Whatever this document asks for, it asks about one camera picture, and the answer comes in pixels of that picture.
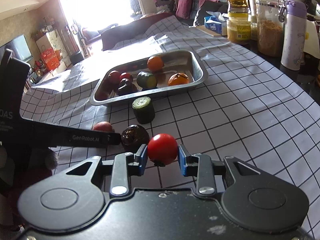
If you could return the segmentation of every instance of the stainless steel tray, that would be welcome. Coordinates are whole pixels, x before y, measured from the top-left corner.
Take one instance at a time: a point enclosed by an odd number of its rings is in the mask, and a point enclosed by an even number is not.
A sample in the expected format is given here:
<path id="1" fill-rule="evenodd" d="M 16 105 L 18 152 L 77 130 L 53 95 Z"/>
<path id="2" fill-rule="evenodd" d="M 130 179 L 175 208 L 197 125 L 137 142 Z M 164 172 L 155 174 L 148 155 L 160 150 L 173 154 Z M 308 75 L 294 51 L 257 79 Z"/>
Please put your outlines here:
<path id="1" fill-rule="evenodd" d="M 164 62 L 162 72 L 154 73 L 158 85 L 156 89 L 141 91 L 137 85 L 136 78 L 140 71 L 150 72 L 147 67 L 147 58 L 139 59 L 126 64 L 118 65 L 108 70 L 101 78 L 90 96 L 90 103 L 94 106 L 123 103 L 128 100 L 134 100 L 141 96 L 159 97 L 173 95 L 191 90 L 195 86 L 203 83 L 208 78 L 208 72 L 205 69 L 200 57 L 188 50 L 175 50 L 166 53 L 159 53 L 154 56 L 160 56 Z M 118 96 L 110 87 L 106 86 L 106 80 L 111 71 L 117 70 L 120 73 L 129 72 L 133 76 L 133 84 L 138 88 L 138 92 L 129 95 Z M 190 83 L 184 85 L 168 86 L 169 78 L 175 73 L 185 73 L 188 75 Z"/>

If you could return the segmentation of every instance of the tangerine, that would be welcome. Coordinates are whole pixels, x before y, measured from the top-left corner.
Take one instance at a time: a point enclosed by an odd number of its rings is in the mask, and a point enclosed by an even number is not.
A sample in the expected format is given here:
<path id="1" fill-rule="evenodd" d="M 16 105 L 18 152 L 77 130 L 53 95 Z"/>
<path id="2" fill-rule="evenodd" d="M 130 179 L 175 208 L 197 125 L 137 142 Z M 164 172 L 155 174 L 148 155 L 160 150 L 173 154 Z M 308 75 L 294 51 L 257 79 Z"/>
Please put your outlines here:
<path id="1" fill-rule="evenodd" d="M 184 85 L 189 83 L 189 78 L 185 73 L 176 73 L 171 76 L 168 86 Z"/>
<path id="2" fill-rule="evenodd" d="M 148 69 L 151 71 L 159 71 L 164 66 L 162 59 L 158 56 L 152 56 L 148 59 Z"/>

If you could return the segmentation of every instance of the black countertop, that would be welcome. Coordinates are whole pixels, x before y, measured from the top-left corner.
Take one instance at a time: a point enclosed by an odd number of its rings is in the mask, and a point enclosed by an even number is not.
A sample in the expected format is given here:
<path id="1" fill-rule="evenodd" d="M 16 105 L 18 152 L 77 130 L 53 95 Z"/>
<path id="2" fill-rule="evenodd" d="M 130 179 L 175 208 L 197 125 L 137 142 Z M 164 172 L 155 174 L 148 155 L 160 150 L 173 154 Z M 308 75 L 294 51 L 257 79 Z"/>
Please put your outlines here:
<path id="1" fill-rule="evenodd" d="M 300 70 L 293 71 L 287 69 L 281 64 L 280 57 L 269 57 L 258 51 L 257 42 L 251 41 L 250 44 L 244 45 L 245 48 L 259 55 L 276 68 L 280 69 L 293 81 L 295 81 L 306 93 L 308 93 L 314 101 L 320 105 L 320 87 L 316 84 L 316 77 L 320 74 L 318 70 L 319 59 L 305 53 L 305 65 L 300 66 Z"/>

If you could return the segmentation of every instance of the checkered tablecloth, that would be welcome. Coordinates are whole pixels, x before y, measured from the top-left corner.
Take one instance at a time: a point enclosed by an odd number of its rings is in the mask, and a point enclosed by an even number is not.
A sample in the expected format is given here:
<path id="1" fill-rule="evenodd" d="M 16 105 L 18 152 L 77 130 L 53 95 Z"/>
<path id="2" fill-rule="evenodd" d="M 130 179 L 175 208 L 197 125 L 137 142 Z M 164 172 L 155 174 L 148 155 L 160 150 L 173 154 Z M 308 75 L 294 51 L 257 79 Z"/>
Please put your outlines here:
<path id="1" fill-rule="evenodd" d="M 175 17 L 161 20 L 145 34 L 118 43 L 112 51 L 84 60 L 72 70 L 32 87 L 21 103 L 21 116 L 63 126 L 91 129 L 109 121 L 116 132 L 138 124 L 131 106 L 91 106 L 98 79 L 111 67 L 175 49 L 195 51 L 209 78 L 196 89 L 153 100 L 155 119 L 143 125 L 150 137 L 169 133 L 190 153 L 214 160 L 234 155 L 289 183 L 308 196 L 310 209 L 303 228 L 320 237 L 320 107 L 289 77 L 253 52 L 186 28 Z M 104 160 L 123 152 L 57 147 L 55 173 L 93 155 Z M 218 188 L 223 191 L 221 178 Z M 143 177 L 131 177 L 132 187 L 195 187 L 196 178 L 182 177 L 178 162 L 155 167 L 148 161 Z M 108 190 L 110 177 L 103 189 Z"/>

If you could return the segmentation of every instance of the purple bottle lid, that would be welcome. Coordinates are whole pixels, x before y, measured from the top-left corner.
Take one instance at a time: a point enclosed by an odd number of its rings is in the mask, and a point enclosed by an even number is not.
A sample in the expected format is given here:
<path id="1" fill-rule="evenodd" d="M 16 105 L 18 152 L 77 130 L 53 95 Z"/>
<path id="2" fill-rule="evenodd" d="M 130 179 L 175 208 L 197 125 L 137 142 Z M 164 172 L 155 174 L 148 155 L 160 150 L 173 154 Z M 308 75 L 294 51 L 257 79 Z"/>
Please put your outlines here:
<path id="1" fill-rule="evenodd" d="M 307 18 L 307 8 L 303 2 L 296 0 L 287 0 L 286 1 L 287 13 L 306 19 Z"/>

